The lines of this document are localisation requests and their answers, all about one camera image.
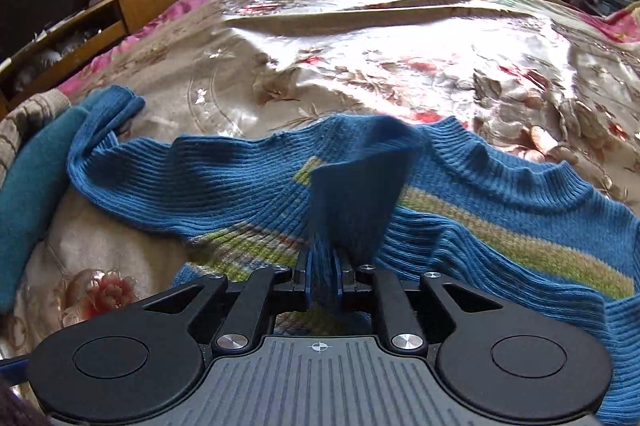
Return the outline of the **beige checked cloth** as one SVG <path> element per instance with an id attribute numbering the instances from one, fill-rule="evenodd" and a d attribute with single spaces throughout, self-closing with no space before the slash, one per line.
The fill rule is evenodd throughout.
<path id="1" fill-rule="evenodd" d="M 70 100 L 58 89 L 37 93 L 12 109 L 1 120 L 0 184 L 6 181 L 18 152 L 27 140 L 70 108 Z"/>

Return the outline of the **floral satin bedspread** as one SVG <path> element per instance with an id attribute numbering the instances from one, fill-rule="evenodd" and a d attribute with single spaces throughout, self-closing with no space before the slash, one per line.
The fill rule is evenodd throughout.
<path id="1" fill-rule="evenodd" d="M 126 138 L 260 139 L 334 114 L 454 116 L 639 207 L 639 9 L 558 0 L 181 0 L 62 83 L 141 95 Z"/>

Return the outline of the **teal folded garment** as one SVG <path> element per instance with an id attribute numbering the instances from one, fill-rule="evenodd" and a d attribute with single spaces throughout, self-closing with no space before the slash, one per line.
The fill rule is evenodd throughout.
<path id="1" fill-rule="evenodd" d="M 26 263 L 70 185 L 70 144 L 103 95 L 96 90 L 29 137 L 1 188 L 1 312 L 12 310 Z"/>

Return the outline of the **wooden bedside cabinet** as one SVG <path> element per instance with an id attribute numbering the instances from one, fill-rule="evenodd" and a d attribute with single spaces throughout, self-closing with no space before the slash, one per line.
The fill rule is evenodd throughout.
<path id="1" fill-rule="evenodd" d="M 11 112 L 32 94 L 58 86 L 103 52 L 135 34 L 178 0 L 103 0 L 63 20 L 1 64 L 1 114 Z M 75 40 L 70 52 L 38 72 L 21 91 L 18 75 L 35 58 Z"/>

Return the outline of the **blue striped knit sweater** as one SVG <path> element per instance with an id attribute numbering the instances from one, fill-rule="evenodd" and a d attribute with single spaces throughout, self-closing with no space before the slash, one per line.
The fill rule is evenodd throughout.
<path id="1" fill-rule="evenodd" d="M 500 152 L 454 118 L 411 126 L 338 114 L 256 141 L 119 141 L 143 105 L 107 89 L 67 171 L 116 219 L 189 244 L 179 282 L 243 281 L 312 249 L 332 310 L 334 253 L 401 279 L 438 271 L 596 337 L 613 361 L 599 420 L 638 423 L 639 220 L 569 164 Z"/>

